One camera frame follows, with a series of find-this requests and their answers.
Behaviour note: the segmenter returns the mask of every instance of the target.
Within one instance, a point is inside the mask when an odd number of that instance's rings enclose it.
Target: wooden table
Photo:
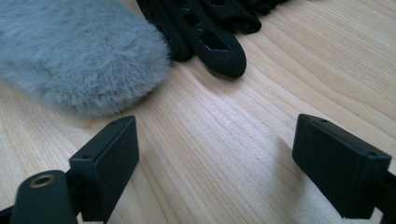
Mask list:
[[[243,77],[214,77],[197,58],[172,63],[155,92],[113,118],[60,115],[2,86],[0,209],[22,180],[68,170],[107,123],[136,115],[141,158],[110,223],[379,223],[377,210],[341,219],[291,148],[305,113],[396,158],[395,1],[291,0],[260,19],[257,34],[237,35]]]

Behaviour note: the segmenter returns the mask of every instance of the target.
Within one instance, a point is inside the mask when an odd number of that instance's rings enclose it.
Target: wooden surface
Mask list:
[[[134,0],[129,5],[137,8]],[[396,158],[394,0],[291,0],[238,35],[247,71],[196,58],[114,118],[67,117],[0,89],[0,209],[25,178],[136,115],[141,161],[110,223],[378,223],[341,219],[291,158],[297,116],[328,119]],[[394,162],[390,170],[396,174]]]

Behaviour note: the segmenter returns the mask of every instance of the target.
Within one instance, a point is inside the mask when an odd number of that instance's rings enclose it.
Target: furry windscreen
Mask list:
[[[0,81],[54,109],[118,113],[168,69],[161,34],[119,0],[0,1]]]

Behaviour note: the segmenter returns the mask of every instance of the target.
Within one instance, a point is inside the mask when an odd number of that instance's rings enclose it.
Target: metal screw hole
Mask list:
[[[47,186],[54,180],[54,175],[41,175],[30,182],[30,187],[34,189],[41,188]]]

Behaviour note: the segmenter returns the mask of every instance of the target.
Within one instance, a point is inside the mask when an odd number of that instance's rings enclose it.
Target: black clamp jaw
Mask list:
[[[14,206],[0,212],[0,224],[107,223],[139,162],[135,118],[109,123],[70,158],[70,169],[24,180]]]
[[[381,223],[396,223],[390,155],[326,119],[300,115],[292,157],[341,217],[367,219],[377,207]]]

